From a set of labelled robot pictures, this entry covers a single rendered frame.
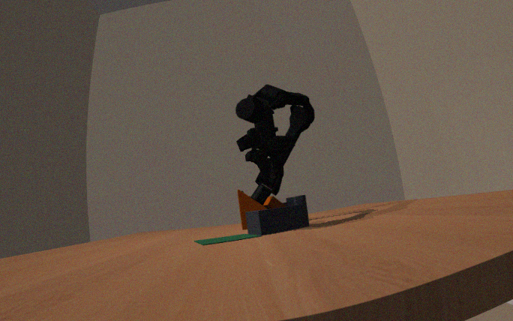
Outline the orange l-shaped part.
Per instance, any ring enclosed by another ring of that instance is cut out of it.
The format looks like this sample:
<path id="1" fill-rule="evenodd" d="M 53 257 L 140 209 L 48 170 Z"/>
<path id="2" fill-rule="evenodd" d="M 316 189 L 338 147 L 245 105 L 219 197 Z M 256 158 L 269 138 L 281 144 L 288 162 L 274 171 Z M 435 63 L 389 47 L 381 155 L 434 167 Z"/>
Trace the orange l-shaped part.
<path id="1" fill-rule="evenodd" d="M 279 199 L 270 196 L 263 204 L 267 209 L 276 209 L 281 207 L 286 207 Z"/>

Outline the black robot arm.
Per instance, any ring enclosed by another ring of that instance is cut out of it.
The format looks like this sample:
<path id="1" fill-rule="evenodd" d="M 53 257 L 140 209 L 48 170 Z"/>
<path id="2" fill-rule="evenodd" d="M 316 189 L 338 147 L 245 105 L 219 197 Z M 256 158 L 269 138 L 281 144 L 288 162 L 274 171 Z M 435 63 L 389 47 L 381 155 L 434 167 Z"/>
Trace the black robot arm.
<path id="1" fill-rule="evenodd" d="M 285 91 L 266 84 L 254 95 L 249 94 L 247 98 L 240 100 L 235 108 L 235 113 L 240 119 L 254 123 L 254 126 L 262 123 L 274 124 L 274 110 L 285 107 L 285 105 L 292 105 L 290 107 L 289 130 L 285 136 L 292 136 L 294 143 L 296 143 L 301 132 L 307 130 L 315 119 L 314 108 L 310 105 L 309 97 L 305 94 Z M 256 150 L 254 146 L 259 143 L 266 144 L 266 138 L 260 128 L 256 130 L 253 127 L 236 142 L 240 152 L 243 152 L 250 148 Z M 283 177 L 284 168 L 280 178 L 276 178 L 271 162 L 269 181 L 265 181 L 262 173 L 259 172 L 255 181 L 259 186 L 249 197 L 263 205 L 271 194 L 276 196 L 279 193 Z"/>

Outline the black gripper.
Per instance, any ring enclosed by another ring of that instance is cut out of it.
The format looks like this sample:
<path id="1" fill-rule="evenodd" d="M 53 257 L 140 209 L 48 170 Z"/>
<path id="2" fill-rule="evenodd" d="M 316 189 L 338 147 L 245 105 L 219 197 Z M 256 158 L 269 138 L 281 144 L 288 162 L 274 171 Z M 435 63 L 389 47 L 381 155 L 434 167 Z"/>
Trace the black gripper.
<path id="1" fill-rule="evenodd" d="M 245 160 L 254 162 L 259 167 L 265 182 L 269 181 L 272 163 L 275 177 L 279 179 L 289 149 L 295 146 L 294 139 L 292 136 L 276 136 L 278 127 L 273 123 L 258 124 L 255 129 L 258 128 L 263 132 L 266 144 L 255 145 L 256 150 L 250 150 L 245 155 Z"/>

